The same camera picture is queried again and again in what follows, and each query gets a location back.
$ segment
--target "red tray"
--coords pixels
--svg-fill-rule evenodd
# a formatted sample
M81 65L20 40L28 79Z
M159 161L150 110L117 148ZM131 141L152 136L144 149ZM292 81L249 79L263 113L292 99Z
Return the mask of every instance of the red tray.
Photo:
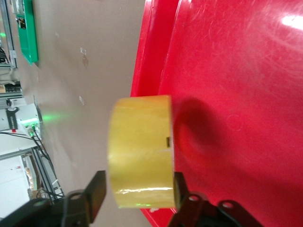
M303 225L302 1L146 1L131 96L163 94L190 190ZM173 212L143 210L154 227Z

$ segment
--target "yellow tape roll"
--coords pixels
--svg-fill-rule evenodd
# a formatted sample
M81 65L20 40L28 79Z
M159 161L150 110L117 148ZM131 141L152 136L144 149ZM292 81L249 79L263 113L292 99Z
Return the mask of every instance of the yellow tape roll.
M170 138L169 96L123 98L116 103L110 122L108 163L119 207L175 206Z

